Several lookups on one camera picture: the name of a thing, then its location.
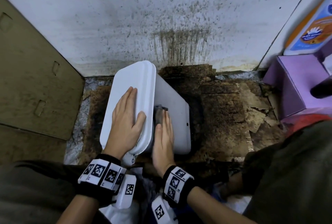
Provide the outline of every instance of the dirt splatter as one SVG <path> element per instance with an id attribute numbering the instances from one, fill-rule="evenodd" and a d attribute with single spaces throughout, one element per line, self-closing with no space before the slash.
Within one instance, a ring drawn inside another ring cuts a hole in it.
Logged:
<path id="1" fill-rule="evenodd" d="M 207 39 L 209 29 L 160 31 L 159 37 L 162 55 L 156 55 L 167 66 L 192 65 L 205 62 L 209 54 Z"/>

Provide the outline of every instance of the container lid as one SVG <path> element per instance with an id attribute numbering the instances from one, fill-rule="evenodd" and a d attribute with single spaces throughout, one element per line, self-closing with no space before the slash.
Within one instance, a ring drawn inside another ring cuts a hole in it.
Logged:
<path id="1" fill-rule="evenodd" d="M 126 165 L 132 165 L 135 162 L 135 155 L 142 153 L 151 141 L 155 83 L 156 67 L 147 60 L 139 61 L 127 66 L 119 70 L 114 76 L 102 131 L 100 133 L 100 143 L 102 148 L 105 148 L 110 134 L 113 110 L 122 95 L 130 86 L 137 88 L 135 121 L 140 111 L 143 111 L 146 115 L 143 130 L 136 146 L 126 153 L 123 158 L 123 162 Z"/>

